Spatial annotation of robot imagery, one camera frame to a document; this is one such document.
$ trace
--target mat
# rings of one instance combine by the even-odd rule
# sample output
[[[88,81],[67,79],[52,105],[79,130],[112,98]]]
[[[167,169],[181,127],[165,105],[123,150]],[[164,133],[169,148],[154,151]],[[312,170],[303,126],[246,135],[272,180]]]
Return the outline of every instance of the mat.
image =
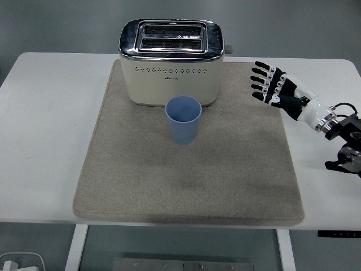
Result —
[[[102,221],[291,226],[303,220],[280,111],[251,95],[252,63],[224,63],[195,139],[173,142],[164,108],[127,96],[114,62],[73,201]]]

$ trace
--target toaster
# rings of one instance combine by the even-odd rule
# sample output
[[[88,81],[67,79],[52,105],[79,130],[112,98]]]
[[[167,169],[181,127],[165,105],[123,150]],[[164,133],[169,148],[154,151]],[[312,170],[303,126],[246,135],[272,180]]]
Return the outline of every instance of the toaster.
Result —
[[[208,106],[217,97],[224,39],[211,21],[133,20],[122,30],[118,52],[127,94],[137,104],[164,106],[189,95]]]

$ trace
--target cup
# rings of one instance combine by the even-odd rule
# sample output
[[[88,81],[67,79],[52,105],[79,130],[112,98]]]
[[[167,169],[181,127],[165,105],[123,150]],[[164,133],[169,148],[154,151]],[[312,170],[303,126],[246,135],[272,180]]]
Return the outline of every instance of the cup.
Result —
[[[191,96],[177,96],[165,105],[170,132],[177,144],[189,144],[196,132],[202,105]]]

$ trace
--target robotic hand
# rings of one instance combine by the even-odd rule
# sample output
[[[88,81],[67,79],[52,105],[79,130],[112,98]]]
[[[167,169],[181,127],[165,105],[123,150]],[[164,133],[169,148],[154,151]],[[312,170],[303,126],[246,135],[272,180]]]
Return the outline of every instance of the robotic hand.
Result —
[[[284,109],[291,118],[306,122],[317,132],[324,132],[328,140],[342,137],[347,143],[338,152],[338,160],[327,161],[325,166],[333,171],[353,173],[361,177],[361,120],[357,117],[356,108],[349,103],[325,107],[320,104],[318,96],[295,76],[262,62],[255,64],[261,69],[252,68],[257,76],[251,76],[251,79],[257,84],[252,84],[251,87],[258,90],[252,96]],[[336,115],[334,111],[341,105],[350,106],[355,113],[350,116]]]
[[[327,120],[336,114],[322,104],[318,96],[295,76],[281,71],[279,68],[256,62],[252,71],[264,78],[251,76],[251,79],[260,84],[251,85],[261,92],[254,92],[252,96],[271,106],[282,108],[294,120],[306,122],[317,132]]]

